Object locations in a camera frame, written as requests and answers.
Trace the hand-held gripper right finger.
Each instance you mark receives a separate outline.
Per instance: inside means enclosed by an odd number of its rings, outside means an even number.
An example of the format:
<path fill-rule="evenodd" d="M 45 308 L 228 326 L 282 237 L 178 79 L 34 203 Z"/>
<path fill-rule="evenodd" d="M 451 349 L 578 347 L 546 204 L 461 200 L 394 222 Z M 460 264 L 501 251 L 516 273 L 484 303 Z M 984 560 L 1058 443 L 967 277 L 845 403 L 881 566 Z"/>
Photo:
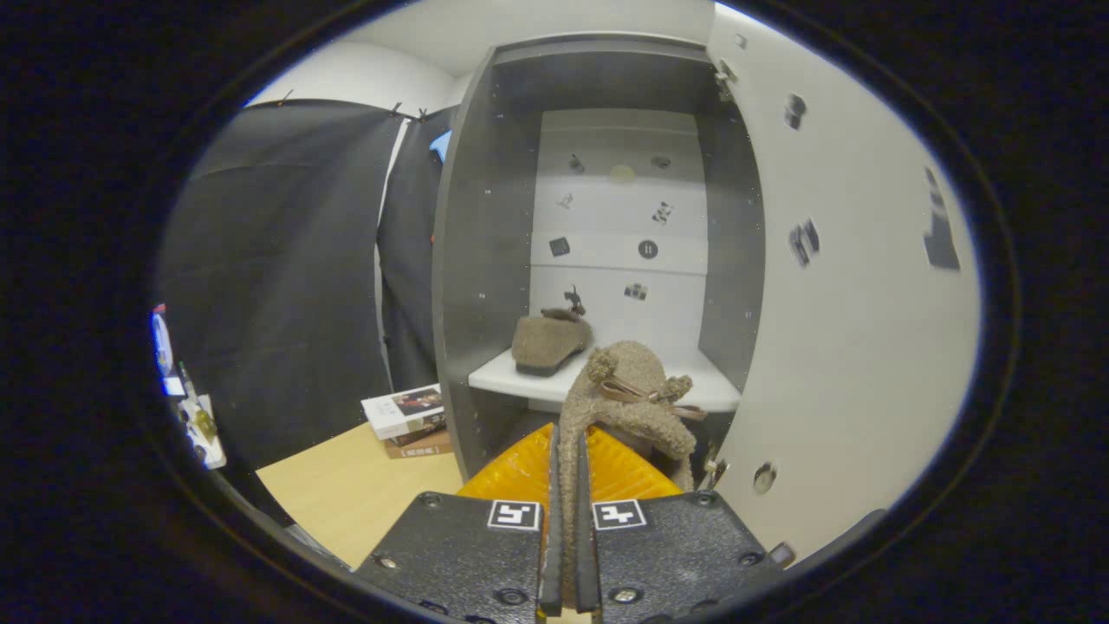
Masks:
<path fill-rule="evenodd" d="M 713 491 L 593 497 L 600 446 L 577 442 L 577 612 L 593 623 L 674 623 L 769 583 L 793 564 L 766 549 Z"/>

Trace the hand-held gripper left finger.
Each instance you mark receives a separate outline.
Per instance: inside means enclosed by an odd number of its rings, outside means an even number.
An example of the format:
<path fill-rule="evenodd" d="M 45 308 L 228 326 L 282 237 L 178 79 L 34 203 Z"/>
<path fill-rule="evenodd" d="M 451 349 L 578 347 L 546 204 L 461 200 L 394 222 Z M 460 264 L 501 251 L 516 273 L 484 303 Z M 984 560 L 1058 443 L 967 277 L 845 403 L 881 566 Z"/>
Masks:
<path fill-rule="evenodd" d="M 355 574 L 467 623 L 545 623 L 563 611 L 560 431 L 540 426 L 462 490 L 423 492 Z"/>

